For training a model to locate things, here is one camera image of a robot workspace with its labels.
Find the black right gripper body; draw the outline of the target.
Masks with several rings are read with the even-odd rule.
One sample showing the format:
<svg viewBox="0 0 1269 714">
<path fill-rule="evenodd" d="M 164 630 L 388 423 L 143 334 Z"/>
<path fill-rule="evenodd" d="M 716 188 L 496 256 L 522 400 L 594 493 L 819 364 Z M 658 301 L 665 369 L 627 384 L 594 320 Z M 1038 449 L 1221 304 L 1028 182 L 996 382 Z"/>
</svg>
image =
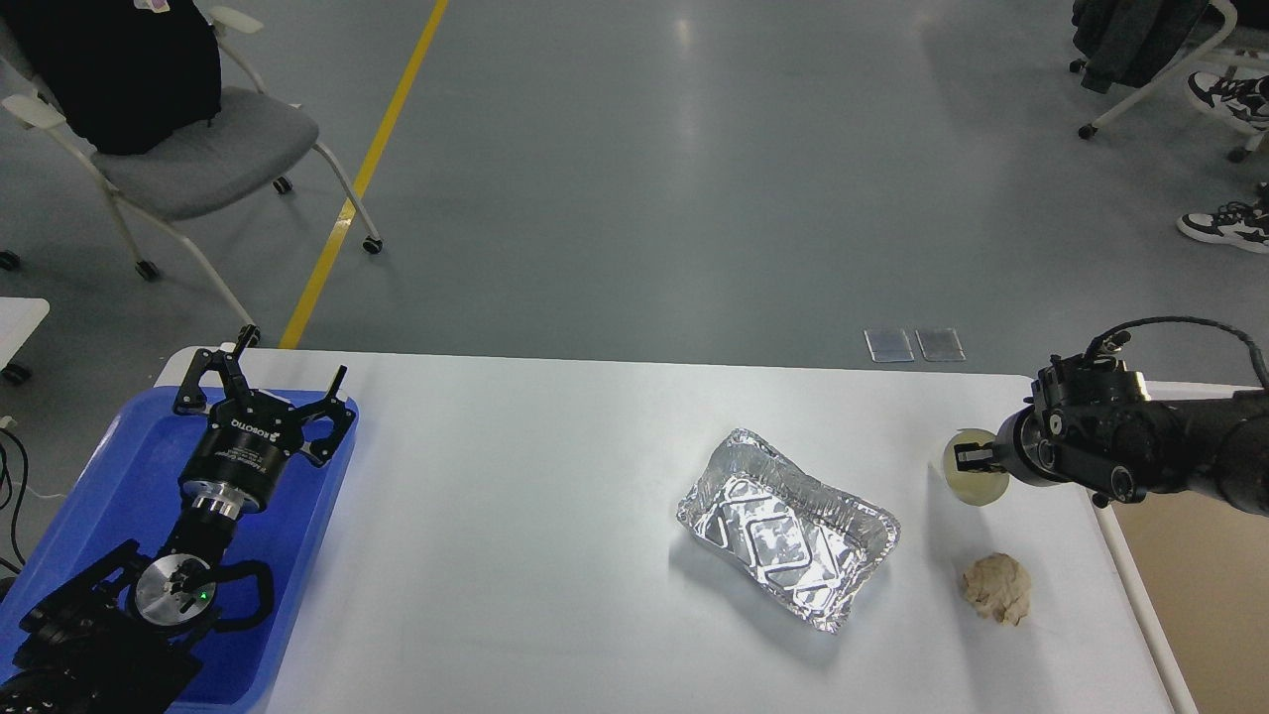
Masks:
<svg viewBox="0 0 1269 714">
<path fill-rule="evenodd" d="M 1053 484 L 1074 483 L 1070 476 L 1062 476 L 1042 462 L 1043 453 L 1052 453 L 1047 438 L 1033 407 L 1028 406 L 1008 416 L 995 435 L 995 458 L 1009 476 L 1034 487 L 1053 487 Z"/>
</svg>

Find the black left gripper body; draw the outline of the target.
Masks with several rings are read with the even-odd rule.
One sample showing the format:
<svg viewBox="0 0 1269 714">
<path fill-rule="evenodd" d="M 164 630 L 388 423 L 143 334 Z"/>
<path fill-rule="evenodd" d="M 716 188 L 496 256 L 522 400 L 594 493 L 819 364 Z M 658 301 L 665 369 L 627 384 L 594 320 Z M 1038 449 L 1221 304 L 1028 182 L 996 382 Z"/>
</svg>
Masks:
<svg viewBox="0 0 1269 714">
<path fill-rule="evenodd" d="M 263 514 L 312 421 L 303 408 L 269 392 L 209 407 L 208 429 L 176 479 L 181 506 L 220 497 L 242 514 Z"/>
</svg>

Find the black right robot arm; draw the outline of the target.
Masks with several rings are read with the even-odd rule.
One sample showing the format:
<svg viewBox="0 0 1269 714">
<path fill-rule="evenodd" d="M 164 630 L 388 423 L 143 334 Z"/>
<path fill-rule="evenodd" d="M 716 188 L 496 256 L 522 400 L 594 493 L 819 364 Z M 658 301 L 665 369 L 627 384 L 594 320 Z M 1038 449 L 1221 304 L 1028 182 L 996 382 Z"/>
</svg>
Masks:
<svg viewBox="0 0 1269 714">
<path fill-rule="evenodd" d="M 1251 515 L 1268 511 L 1268 398 L 1264 353 L 1246 331 L 1203 320 L 1244 342 L 1258 388 L 1220 399 L 1156 401 L 1121 360 L 1132 322 L 1096 335 L 1082 353 L 1055 354 L 1024 408 L 995 432 L 964 429 L 940 471 L 964 503 L 996 501 L 1011 482 L 1079 484 L 1093 505 L 1137 505 L 1148 495 L 1194 492 Z"/>
</svg>

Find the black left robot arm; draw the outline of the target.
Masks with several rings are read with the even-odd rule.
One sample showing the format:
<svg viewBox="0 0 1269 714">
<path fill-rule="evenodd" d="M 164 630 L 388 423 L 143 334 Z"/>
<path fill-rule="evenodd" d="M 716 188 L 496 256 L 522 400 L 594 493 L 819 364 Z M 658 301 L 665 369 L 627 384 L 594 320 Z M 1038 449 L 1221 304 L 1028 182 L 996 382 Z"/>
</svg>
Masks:
<svg viewBox="0 0 1269 714">
<path fill-rule="evenodd" d="M 251 713 L 272 691 L 355 443 L 325 392 L 247 384 L 237 342 L 110 424 L 3 591 L 5 713 Z"/>
</svg>

